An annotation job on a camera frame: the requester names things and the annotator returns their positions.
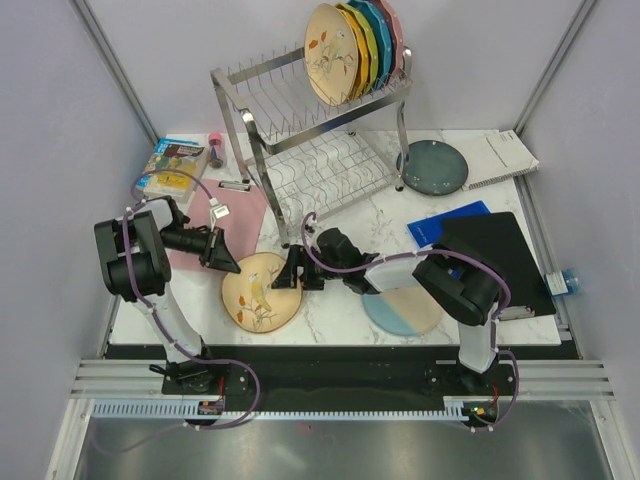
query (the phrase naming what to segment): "wire rack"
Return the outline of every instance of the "wire rack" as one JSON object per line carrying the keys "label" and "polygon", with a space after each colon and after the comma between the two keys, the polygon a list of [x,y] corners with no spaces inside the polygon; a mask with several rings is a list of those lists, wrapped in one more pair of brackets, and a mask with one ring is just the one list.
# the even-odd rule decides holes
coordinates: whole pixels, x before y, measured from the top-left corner
{"label": "wire rack", "polygon": [[[304,213],[326,217],[380,189],[403,187],[400,172],[408,158],[404,99],[411,88],[411,52],[404,70],[378,90],[357,99],[318,99],[307,75],[304,49],[295,48],[238,70],[211,72],[231,147],[243,181],[253,177],[273,210],[283,246],[296,235]],[[401,162],[381,158],[380,150],[357,135],[351,122],[397,104]],[[249,134],[253,158],[244,159],[233,121],[237,112]],[[336,128],[349,124],[348,132]]]}

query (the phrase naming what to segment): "white notebook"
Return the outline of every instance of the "white notebook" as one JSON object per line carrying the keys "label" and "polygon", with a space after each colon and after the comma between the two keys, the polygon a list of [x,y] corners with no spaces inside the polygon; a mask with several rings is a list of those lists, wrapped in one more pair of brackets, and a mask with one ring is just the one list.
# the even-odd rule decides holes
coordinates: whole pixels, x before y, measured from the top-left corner
{"label": "white notebook", "polygon": [[538,170],[540,162],[513,130],[451,144],[469,165],[464,190],[502,182]]}

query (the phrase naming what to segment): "pink placemat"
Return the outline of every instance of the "pink placemat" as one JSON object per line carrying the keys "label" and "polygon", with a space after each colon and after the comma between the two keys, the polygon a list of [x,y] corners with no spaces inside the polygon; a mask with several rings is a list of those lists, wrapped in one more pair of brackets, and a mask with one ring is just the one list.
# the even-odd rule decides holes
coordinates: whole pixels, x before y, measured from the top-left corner
{"label": "pink placemat", "polygon": [[[251,186],[251,191],[249,192],[238,192],[219,188],[218,180],[203,180],[203,183],[213,196],[218,199],[218,202],[229,207],[231,213],[218,220],[216,227],[224,229],[227,247],[233,258],[238,261],[256,253],[258,236],[262,228],[264,213],[267,210],[267,203],[262,192],[255,185]],[[191,222],[187,227],[210,226],[210,207],[207,195],[201,188],[198,188],[187,212],[187,215],[191,218]],[[196,255],[183,252],[171,251],[169,253],[169,263],[173,268],[180,270],[211,271],[200,266]]]}

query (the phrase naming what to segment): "white marble tabletop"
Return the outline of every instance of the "white marble tabletop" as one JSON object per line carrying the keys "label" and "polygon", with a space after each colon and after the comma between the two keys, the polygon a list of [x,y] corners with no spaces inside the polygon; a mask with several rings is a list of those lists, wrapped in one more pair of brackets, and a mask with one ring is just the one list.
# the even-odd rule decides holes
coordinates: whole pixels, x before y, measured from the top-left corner
{"label": "white marble tabletop", "polygon": [[[433,139],[455,142],[486,135],[493,131],[429,131],[409,132],[409,142]],[[393,134],[379,132],[381,145],[390,158],[398,150]],[[192,138],[206,142],[206,136],[171,136]],[[249,156],[246,139],[243,151]],[[207,169],[205,178],[238,180],[238,170],[227,145],[231,160],[221,170]],[[510,211],[518,220],[531,251],[531,235],[525,221],[513,180],[479,188],[459,191],[445,197],[427,197],[409,188],[401,193],[389,187],[371,198],[328,218],[321,226],[335,226],[345,233],[361,251],[392,254],[416,249],[409,235],[407,223],[452,210],[482,200],[490,211]],[[269,209],[258,240],[257,251],[273,251],[286,256],[280,248],[275,219]],[[287,325],[268,334],[251,334],[241,330],[229,318],[220,298],[220,283],[224,273],[173,270],[171,288],[185,317],[208,344],[219,345],[457,345],[458,328],[455,320],[445,315],[431,332],[419,337],[390,335],[369,320],[362,298],[352,293],[342,282],[326,283],[322,292],[305,292],[300,311]],[[501,322],[497,330],[499,345],[559,345],[560,337],[553,316]],[[112,344],[159,344],[147,320],[131,305],[120,302]]]}

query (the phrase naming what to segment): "black clipboard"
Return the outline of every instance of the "black clipboard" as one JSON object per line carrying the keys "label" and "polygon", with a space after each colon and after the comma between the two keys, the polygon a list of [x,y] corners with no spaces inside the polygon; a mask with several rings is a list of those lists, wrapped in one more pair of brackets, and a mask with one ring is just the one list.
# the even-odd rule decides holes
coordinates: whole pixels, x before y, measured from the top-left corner
{"label": "black clipboard", "polygon": [[442,220],[442,227],[445,233],[455,235],[502,270],[511,289],[509,307],[527,307],[532,311],[532,314],[515,315],[515,318],[556,313],[551,295],[513,213],[448,218]]}

